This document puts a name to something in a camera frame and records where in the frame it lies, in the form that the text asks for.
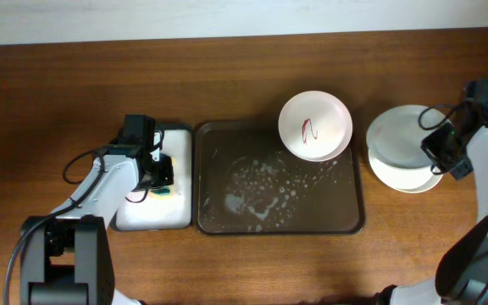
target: dark rectangular tray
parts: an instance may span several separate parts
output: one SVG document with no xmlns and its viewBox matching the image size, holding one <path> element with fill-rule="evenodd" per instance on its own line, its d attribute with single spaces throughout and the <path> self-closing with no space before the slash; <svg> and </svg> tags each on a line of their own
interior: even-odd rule
<svg viewBox="0 0 488 305">
<path fill-rule="evenodd" d="M 286 150 L 276 125 L 212 122 L 195 145 L 193 222 L 205 234 L 353 234 L 364 226 L 352 144 L 308 162 Z"/>
</svg>

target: white plate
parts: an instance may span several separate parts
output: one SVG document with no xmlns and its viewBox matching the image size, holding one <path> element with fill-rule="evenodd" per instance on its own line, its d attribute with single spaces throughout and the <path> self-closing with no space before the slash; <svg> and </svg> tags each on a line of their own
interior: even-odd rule
<svg viewBox="0 0 488 305">
<path fill-rule="evenodd" d="M 378 116 L 366 133 L 366 144 L 379 161 L 398 169 L 429 168 L 430 159 L 421 149 L 421 141 L 433 131 L 422 130 L 418 117 L 427 107 L 405 105 L 389 109 Z M 445 118 L 436 109 L 428 111 L 422 119 L 432 126 Z"/>
<path fill-rule="evenodd" d="M 406 193 L 428 191 L 440 182 L 442 175 L 433 175 L 430 167 L 423 169 L 398 169 L 384 164 L 369 149 L 372 171 L 387 186 Z"/>
<path fill-rule="evenodd" d="M 306 91 L 281 109 L 278 130 L 291 153 L 319 162 L 344 151 L 352 138 L 353 124 L 338 98 L 322 91 Z"/>
</svg>

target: white backdrop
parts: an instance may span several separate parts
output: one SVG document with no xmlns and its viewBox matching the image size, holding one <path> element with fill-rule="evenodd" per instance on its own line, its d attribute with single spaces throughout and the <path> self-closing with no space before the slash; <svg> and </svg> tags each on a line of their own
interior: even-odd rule
<svg viewBox="0 0 488 305">
<path fill-rule="evenodd" d="M 0 44 L 488 26 L 488 0 L 0 0 Z"/>
</svg>

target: red marking on plate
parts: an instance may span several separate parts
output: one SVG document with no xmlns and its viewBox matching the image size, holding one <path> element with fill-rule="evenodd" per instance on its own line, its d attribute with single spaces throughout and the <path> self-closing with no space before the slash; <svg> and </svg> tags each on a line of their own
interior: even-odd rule
<svg viewBox="0 0 488 305">
<path fill-rule="evenodd" d="M 306 126 L 307 124 L 310 123 L 310 131 L 312 131 L 312 136 L 314 139 L 318 140 L 318 131 L 316 130 L 315 131 L 315 136 L 313 135 L 313 127 L 312 127 L 312 120 L 311 119 L 305 119 L 304 120 L 304 124 L 302 124 L 302 143 L 306 144 L 306 136 L 307 136 L 307 132 L 306 132 Z"/>
</svg>

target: wood grain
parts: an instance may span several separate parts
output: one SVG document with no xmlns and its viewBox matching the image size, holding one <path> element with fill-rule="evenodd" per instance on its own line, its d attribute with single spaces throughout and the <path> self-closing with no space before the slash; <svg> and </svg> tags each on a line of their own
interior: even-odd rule
<svg viewBox="0 0 488 305">
<path fill-rule="evenodd" d="M 191 125 L 276 119 L 293 95 L 321 90 L 348 106 L 364 153 L 363 134 L 384 110 L 456 103 L 480 77 L 488 29 L 0 47 L 0 301 L 22 222 L 73 191 L 62 168 L 109 141 L 124 114 Z M 475 222 L 473 177 L 408 195 L 361 162 L 368 219 L 355 236 L 109 231 L 117 287 L 151 304 L 274 304 L 366 297 L 434 276 Z M 14 303 L 18 278 L 16 268 Z"/>
</svg>

